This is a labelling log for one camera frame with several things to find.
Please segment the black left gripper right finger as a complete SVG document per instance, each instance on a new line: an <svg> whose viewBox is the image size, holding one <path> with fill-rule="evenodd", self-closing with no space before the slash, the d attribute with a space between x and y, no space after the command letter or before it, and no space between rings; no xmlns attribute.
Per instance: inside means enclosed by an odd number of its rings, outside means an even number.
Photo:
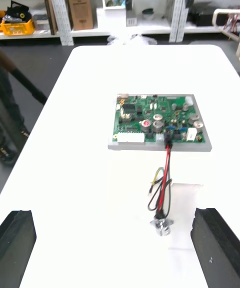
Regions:
<svg viewBox="0 0 240 288"><path fill-rule="evenodd" d="M195 210L190 236L208 287L240 287L240 240L214 208Z"/></svg>

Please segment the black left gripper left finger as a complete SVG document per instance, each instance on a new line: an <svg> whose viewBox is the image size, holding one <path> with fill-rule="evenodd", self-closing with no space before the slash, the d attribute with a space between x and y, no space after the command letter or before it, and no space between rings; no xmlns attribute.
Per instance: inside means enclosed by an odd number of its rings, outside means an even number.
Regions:
<svg viewBox="0 0 240 288"><path fill-rule="evenodd" d="M20 287L37 239L32 212L12 211L0 225L0 287Z"/></svg>

